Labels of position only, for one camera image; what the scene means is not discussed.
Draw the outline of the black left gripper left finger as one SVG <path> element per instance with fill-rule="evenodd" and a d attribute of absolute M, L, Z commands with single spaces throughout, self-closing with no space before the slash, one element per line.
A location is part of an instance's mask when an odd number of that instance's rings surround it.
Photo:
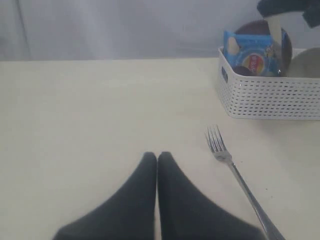
<path fill-rule="evenodd" d="M 61 227 L 56 240 L 153 240 L 157 158 L 145 152 L 128 180 L 107 201 Z"/>

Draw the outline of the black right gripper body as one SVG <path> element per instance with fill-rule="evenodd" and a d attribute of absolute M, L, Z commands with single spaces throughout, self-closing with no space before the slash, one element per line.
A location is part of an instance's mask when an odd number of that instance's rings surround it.
<path fill-rule="evenodd" d="M 320 25 L 319 0 L 260 0 L 257 3 L 257 10 L 263 18 L 302 12 L 302 16 L 310 28 Z"/>

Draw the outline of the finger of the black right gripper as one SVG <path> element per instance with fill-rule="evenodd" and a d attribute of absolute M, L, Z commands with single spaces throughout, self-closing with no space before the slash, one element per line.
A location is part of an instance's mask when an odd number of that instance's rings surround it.
<path fill-rule="evenodd" d="M 280 18 L 277 15 L 266 17 L 268 23 L 270 35 L 276 46 L 282 46 L 282 28 L 280 24 Z"/>

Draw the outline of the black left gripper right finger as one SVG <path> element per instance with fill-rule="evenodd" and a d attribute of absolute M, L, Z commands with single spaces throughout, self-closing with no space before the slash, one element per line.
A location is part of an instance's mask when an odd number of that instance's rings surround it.
<path fill-rule="evenodd" d="M 157 164 L 161 237 L 164 240 L 263 240 L 262 231 L 208 199 L 170 152 Z"/>

